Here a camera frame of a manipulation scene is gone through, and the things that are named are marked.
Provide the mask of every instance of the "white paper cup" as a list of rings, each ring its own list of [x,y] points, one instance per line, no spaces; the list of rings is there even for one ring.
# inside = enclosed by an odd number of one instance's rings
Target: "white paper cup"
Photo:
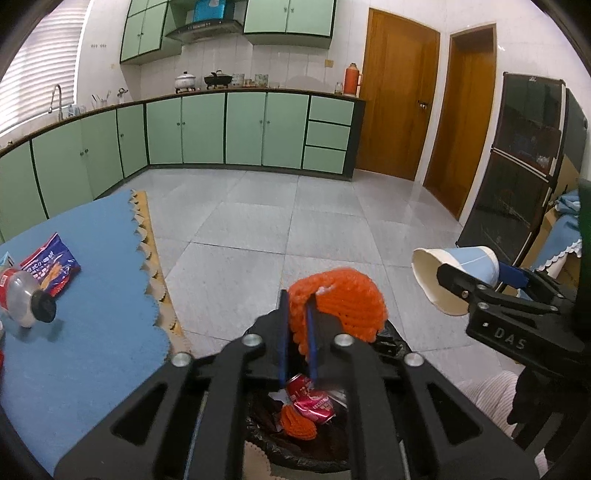
[[[499,279],[499,261],[488,247],[417,248],[413,252],[414,277],[429,301],[447,315],[465,315],[468,313],[468,303],[437,281],[437,269],[444,263],[492,286]]]

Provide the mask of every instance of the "orange thermos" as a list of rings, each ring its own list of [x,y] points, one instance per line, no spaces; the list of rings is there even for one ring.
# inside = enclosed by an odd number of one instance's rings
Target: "orange thermos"
[[[349,65],[345,70],[345,85],[343,87],[343,93],[345,95],[357,96],[357,87],[361,85],[362,75],[359,73],[359,69],[355,63]]]

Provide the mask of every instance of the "orange knitted object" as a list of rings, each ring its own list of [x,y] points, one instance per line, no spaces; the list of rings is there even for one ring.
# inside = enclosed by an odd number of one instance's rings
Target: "orange knitted object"
[[[384,297],[375,283],[353,268],[337,268],[302,278],[288,292],[290,328],[302,355],[308,354],[306,302],[313,293],[320,312],[338,317],[346,333],[365,342],[375,341],[388,319]]]
[[[316,438],[317,432],[314,422],[300,415],[293,405],[283,405],[281,426],[290,437],[300,440],[314,440]]]

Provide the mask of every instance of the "range hood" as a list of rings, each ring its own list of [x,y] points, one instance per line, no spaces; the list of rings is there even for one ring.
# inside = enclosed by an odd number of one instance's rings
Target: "range hood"
[[[243,30],[244,27],[242,24],[233,18],[212,18],[210,20],[200,20],[189,23],[188,25],[173,30],[166,36],[186,44],[208,40],[229,33],[242,33]]]

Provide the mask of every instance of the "tile floor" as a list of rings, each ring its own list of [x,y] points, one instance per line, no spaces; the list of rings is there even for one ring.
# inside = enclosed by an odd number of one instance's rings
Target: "tile floor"
[[[362,170],[353,182],[235,170],[151,170],[158,253],[194,354],[219,351],[275,308],[278,291],[348,265],[382,291],[390,321],[452,381],[515,368],[436,310],[410,268],[417,247],[453,247],[461,226],[424,188]]]

